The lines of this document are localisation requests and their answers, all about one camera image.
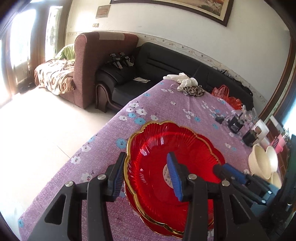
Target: picture frame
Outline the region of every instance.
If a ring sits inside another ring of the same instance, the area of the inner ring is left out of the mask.
[[[116,3],[152,3],[184,9],[227,26],[234,0],[111,0]]]

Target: white floor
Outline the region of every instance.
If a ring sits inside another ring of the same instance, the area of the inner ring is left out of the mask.
[[[17,220],[35,196],[114,115],[38,87],[0,109],[0,211],[17,236]]]

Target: purple tablecloth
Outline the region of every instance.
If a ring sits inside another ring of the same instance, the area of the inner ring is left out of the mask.
[[[252,149],[238,135],[218,124],[215,113],[228,116],[232,107],[224,100],[206,93],[202,97],[185,96],[172,89],[171,80],[163,80],[146,93],[128,103],[97,134],[95,134],[47,183],[31,206],[20,217],[19,230],[23,241],[28,239],[36,222],[64,183],[89,181],[105,172],[125,151],[130,135],[148,121],[173,121],[206,136],[224,156],[227,163],[244,171]],[[108,214],[115,241],[176,240],[154,233],[141,221],[125,198],[124,192],[114,203],[108,203]],[[87,240],[86,207],[82,213],[82,240]]]

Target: wall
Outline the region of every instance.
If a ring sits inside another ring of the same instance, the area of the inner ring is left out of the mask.
[[[224,64],[269,100],[285,67],[290,35],[264,0],[234,0],[227,27],[185,10],[155,4],[112,4],[107,18],[96,19],[109,0],[73,0],[67,33],[131,31],[186,45]],[[74,42],[76,36],[66,42]],[[256,103],[260,112],[264,105]]]

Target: gold rim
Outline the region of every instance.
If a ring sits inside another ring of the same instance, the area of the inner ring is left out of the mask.
[[[169,120],[167,120],[167,121],[163,121],[163,122],[149,121],[149,122],[145,123],[145,124],[141,127],[141,129],[140,129],[139,131],[133,133],[133,134],[130,136],[130,138],[128,139],[127,146],[126,146],[127,157],[126,157],[126,159],[125,159],[125,161],[124,161],[124,167],[123,167],[124,180],[125,180],[125,183],[126,183],[127,186],[128,186],[129,191],[130,191],[131,194],[133,195],[133,199],[134,199],[135,205],[136,205],[136,207],[137,207],[137,209],[138,209],[138,211],[137,211],[137,210],[136,210],[136,211],[140,214],[140,218],[141,218],[141,216],[142,216],[142,217],[144,217],[146,220],[148,220],[149,222],[151,222],[151,223],[153,223],[153,224],[157,224],[157,225],[159,225],[159,226],[162,226],[162,227],[164,227],[166,230],[172,232],[173,234],[183,235],[184,232],[181,232],[181,231],[175,230],[175,229],[171,228],[169,225],[167,225],[166,223],[160,223],[160,222],[154,220],[153,218],[151,218],[150,216],[148,216],[148,215],[145,213],[145,211],[143,210],[143,208],[142,208],[141,205],[140,205],[140,202],[139,202],[139,200],[138,200],[137,194],[136,194],[136,192],[134,191],[134,189],[131,187],[131,184],[129,183],[129,179],[128,179],[128,163],[129,163],[129,161],[131,160],[131,142],[132,142],[133,138],[134,138],[135,136],[137,136],[138,134],[142,133],[142,132],[145,130],[145,128],[146,128],[148,125],[150,125],[150,124],[158,124],[158,125],[162,125],[162,124],[165,124],[165,123],[173,123],[173,124],[177,125],[176,123],[174,123],[174,122],[172,122],[172,121],[169,121]],[[201,137],[197,136],[197,134],[196,134],[192,129],[190,129],[190,128],[188,128],[188,127],[179,126],[179,125],[177,125],[177,126],[178,126],[178,127],[181,127],[181,128],[186,128],[186,129],[190,130],[190,131],[194,134],[194,136],[195,136],[197,139],[203,141],[203,142],[207,145],[207,147],[209,148],[211,155],[215,157],[216,161],[217,161],[219,164],[221,164],[219,158],[218,158],[218,157],[212,152],[212,149],[211,149],[210,145],[209,145],[204,139],[202,139]],[[214,222],[214,219],[212,219],[212,221],[208,224],[208,227],[211,226],[211,225],[213,224],[213,222]]]

